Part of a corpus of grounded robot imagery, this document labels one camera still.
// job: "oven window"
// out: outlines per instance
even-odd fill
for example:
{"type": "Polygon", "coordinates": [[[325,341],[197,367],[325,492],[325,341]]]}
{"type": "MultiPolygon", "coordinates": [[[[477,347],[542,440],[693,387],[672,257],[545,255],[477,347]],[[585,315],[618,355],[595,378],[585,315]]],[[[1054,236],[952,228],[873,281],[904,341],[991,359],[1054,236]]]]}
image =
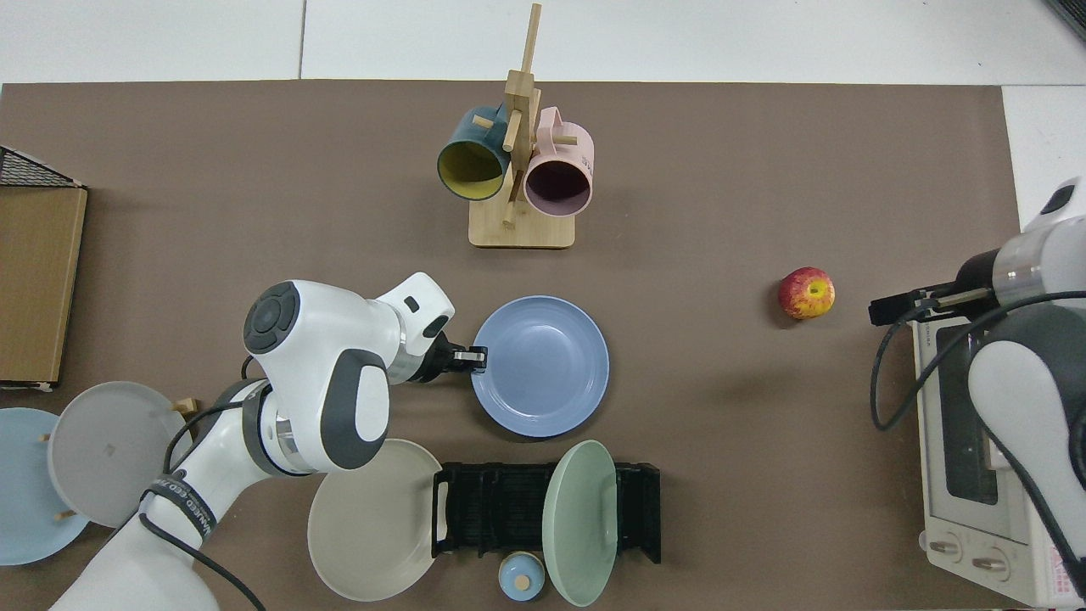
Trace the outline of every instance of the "oven window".
{"type": "MultiPolygon", "coordinates": [[[[965,326],[944,328],[935,333],[939,351],[965,326]]],[[[939,364],[939,395],[943,405],[943,456],[947,470],[947,492],[960,499],[996,505],[999,495],[996,472],[984,464],[984,429],[969,398],[967,368],[976,340],[970,338],[939,364]]]]}

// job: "mug rack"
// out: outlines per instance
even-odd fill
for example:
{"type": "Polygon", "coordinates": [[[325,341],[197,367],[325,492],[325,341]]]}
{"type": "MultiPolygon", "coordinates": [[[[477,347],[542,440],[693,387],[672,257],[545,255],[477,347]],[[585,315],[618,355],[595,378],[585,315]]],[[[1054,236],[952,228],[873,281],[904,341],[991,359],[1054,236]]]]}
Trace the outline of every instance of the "mug rack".
{"type": "Polygon", "coordinates": [[[525,171],[532,156],[540,90],[532,74],[540,4],[532,4],[528,37],[520,69],[510,69],[505,80],[505,112],[509,120],[502,149],[510,153],[502,188],[490,199],[472,201],[468,207],[468,241],[480,247],[569,247],[576,237],[573,216],[548,216],[532,207],[525,196],[525,171]]]}

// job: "teal mug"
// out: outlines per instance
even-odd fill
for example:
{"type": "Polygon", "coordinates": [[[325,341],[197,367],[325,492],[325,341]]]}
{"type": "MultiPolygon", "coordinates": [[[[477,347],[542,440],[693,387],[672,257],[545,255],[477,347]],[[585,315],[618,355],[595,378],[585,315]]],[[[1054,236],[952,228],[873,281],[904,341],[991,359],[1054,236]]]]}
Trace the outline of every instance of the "teal mug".
{"type": "Polygon", "coordinates": [[[508,127],[504,105],[469,110],[438,155],[441,183],[468,200],[496,194],[509,167],[509,153],[502,149],[508,127]]]}

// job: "white floor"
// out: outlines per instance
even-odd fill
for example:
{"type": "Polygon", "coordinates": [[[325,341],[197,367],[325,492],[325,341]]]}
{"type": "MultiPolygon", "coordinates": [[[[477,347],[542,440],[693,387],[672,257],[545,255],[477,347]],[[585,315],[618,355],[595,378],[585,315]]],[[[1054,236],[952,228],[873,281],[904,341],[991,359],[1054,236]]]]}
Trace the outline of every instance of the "white floor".
{"type": "MultiPolygon", "coordinates": [[[[1086,168],[1086,42],[1041,0],[542,3],[540,80],[1001,85],[1023,220],[1086,168]]],[[[530,5],[0,0],[0,85],[501,80],[519,66],[530,5]]]]}

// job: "sticker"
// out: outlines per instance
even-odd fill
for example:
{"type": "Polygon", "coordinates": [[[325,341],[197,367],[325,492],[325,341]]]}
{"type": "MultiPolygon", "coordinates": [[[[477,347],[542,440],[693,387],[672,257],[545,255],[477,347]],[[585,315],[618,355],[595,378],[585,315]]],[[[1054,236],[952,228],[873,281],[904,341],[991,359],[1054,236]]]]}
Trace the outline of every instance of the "sticker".
{"type": "Polygon", "coordinates": [[[1071,587],[1071,575],[1068,575],[1068,570],[1063,568],[1063,559],[1060,558],[1060,552],[1055,545],[1048,546],[1048,568],[1052,575],[1052,580],[1048,582],[1049,596],[1057,598],[1074,594],[1074,588],[1071,587]]]}

